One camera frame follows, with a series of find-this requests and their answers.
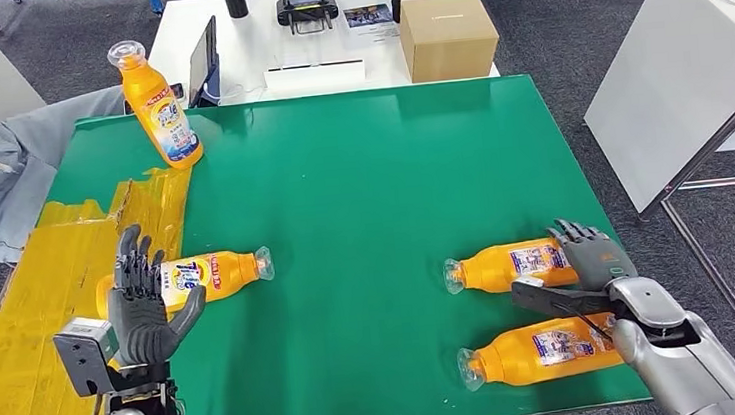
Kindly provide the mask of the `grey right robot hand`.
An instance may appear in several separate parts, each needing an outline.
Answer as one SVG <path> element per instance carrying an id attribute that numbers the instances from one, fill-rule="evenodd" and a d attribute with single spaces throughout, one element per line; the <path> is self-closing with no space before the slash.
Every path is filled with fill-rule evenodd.
<path id="1" fill-rule="evenodd" d="M 600 292 L 613 280 L 638 276 L 628 254 L 604 232 L 565 219 L 554 223 L 546 232 L 560 245 L 583 290 Z"/>

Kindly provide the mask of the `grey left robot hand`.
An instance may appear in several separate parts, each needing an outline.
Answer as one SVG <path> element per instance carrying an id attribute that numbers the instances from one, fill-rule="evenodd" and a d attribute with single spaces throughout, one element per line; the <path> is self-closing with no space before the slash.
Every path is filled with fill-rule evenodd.
<path id="1" fill-rule="evenodd" d="M 131 224 L 120 235 L 114 283 L 107 296 L 108 320 L 117 334 L 121 366 L 167 362 L 193 329 L 205 309 L 206 288 L 192 288 L 171 319 L 161 296 L 164 252 L 149 255 L 151 238 Z"/>

